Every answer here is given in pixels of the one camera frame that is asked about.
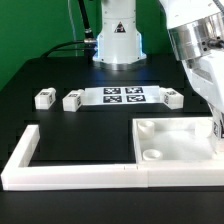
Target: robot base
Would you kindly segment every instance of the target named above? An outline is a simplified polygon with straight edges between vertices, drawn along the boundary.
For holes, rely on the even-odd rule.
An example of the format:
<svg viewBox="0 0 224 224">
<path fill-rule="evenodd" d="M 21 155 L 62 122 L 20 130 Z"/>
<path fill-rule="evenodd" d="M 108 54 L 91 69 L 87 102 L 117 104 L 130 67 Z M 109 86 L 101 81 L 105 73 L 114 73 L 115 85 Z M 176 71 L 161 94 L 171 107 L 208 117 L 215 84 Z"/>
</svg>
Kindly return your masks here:
<svg viewBox="0 0 224 224">
<path fill-rule="evenodd" d="M 146 58 L 141 59 L 132 64 L 107 64 L 104 62 L 94 61 L 93 65 L 95 67 L 103 68 L 103 69 L 109 69 L 109 70 L 114 70 L 114 71 L 125 71 L 125 70 L 136 69 L 138 67 L 146 65 Z"/>
</svg>

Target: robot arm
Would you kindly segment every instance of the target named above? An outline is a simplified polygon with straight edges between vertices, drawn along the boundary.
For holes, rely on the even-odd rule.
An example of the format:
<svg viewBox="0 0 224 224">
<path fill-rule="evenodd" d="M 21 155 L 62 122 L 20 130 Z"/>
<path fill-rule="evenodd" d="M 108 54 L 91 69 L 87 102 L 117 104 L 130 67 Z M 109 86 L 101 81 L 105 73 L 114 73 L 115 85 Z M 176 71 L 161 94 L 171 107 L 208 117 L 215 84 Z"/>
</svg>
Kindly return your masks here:
<svg viewBox="0 0 224 224">
<path fill-rule="evenodd" d="M 224 151 L 224 15 L 212 0 L 160 0 L 176 59 L 213 114 L 213 145 Z"/>
</svg>

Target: robot logo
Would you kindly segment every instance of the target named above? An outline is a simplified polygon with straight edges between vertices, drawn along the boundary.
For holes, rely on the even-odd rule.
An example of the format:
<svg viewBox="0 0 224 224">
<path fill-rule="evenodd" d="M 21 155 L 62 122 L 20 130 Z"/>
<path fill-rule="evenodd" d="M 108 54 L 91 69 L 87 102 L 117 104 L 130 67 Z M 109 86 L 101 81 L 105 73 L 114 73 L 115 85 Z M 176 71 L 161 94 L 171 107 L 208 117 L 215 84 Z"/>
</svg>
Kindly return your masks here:
<svg viewBox="0 0 224 224">
<path fill-rule="evenodd" d="M 115 33 L 126 33 L 123 24 L 120 22 L 114 31 Z"/>
</svg>

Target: black and white marker board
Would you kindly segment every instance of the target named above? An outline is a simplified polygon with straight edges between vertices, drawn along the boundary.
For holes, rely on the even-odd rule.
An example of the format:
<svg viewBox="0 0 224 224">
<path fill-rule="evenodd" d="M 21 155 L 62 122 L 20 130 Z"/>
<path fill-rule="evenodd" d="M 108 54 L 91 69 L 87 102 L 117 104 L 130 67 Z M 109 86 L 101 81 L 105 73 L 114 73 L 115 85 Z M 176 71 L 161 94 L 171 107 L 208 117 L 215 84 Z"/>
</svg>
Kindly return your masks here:
<svg viewBox="0 0 224 224">
<path fill-rule="evenodd" d="M 159 103 L 159 86 L 86 88 L 83 105 Z"/>
</svg>

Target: cable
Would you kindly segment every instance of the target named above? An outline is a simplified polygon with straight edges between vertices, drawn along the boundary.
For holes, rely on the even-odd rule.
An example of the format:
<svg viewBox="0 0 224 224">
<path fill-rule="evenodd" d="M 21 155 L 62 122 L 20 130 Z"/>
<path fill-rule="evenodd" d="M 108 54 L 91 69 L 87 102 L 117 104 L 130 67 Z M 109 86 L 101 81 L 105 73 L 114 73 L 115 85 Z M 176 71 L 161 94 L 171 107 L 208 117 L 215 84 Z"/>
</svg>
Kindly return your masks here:
<svg viewBox="0 0 224 224">
<path fill-rule="evenodd" d="M 47 57 L 49 54 L 51 54 L 53 51 L 58 50 L 59 48 L 66 47 L 66 46 L 71 46 L 75 44 L 83 44 L 83 40 L 78 40 L 78 41 L 70 41 L 64 44 L 58 44 L 55 47 L 51 48 L 49 51 L 45 52 L 44 54 L 41 55 L 41 57 Z"/>
<path fill-rule="evenodd" d="M 77 36 L 76 36 L 76 29 L 75 29 L 75 24 L 74 24 L 74 20 L 73 20 L 71 0 L 68 0 L 68 12 L 69 12 L 69 19 L 70 19 L 71 26 L 72 26 L 73 39 L 74 39 L 74 41 L 76 41 Z"/>
<path fill-rule="evenodd" d="M 213 0 L 213 2 L 216 4 L 216 6 L 220 9 L 222 14 L 224 14 L 224 6 L 219 0 Z"/>
<path fill-rule="evenodd" d="M 54 51 L 84 51 L 84 50 L 94 50 L 94 48 L 71 48 L 71 49 L 57 49 Z"/>
<path fill-rule="evenodd" d="M 86 13 L 86 7 L 84 4 L 84 1 L 78 0 L 78 2 L 79 2 L 79 8 L 80 8 L 80 11 L 82 14 L 83 24 L 85 27 L 85 37 L 86 38 L 94 38 L 92 29 L 90 28 L 90 25 L 89 25 L 89 19 L 88 19 L 87 13 Z"/>
</svg>

